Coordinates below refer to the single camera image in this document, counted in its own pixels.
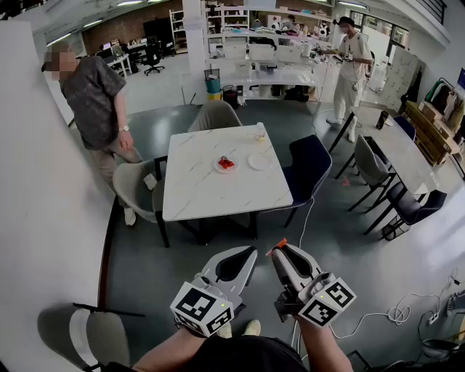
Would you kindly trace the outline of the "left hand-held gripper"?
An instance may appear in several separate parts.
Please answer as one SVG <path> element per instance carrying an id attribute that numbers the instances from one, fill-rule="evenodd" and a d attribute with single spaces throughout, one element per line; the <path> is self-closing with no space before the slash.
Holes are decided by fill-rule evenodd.
<path id="1" fill-rule="evenodd" d="M 170 310 L 196 336 L 210 337 L 245 309 L 241 293 L 256 264 L 257 249 L 239 246 L 214 255 L 201 273 L 182 287 Z"/>

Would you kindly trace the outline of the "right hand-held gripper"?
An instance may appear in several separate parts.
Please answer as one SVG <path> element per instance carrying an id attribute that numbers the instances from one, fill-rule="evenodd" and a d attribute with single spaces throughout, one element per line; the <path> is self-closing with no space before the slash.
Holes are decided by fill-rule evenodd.
<path id="1" fill-rule="evenodd" d="M 321 273 L 318 263 L 306 251 L 286 244 L 274 248 L 271 256 L 281 284 L 293 288 L 286 289 L 275 302 L 283 322 L 298 315 L 314 326 L 326 327 L 356 300 L 357 296 L 342 278 L 336 278 L 332 272 Z M 314 278 L 317 274 L 316 279 L 300 290 L 300 277 Z"/>

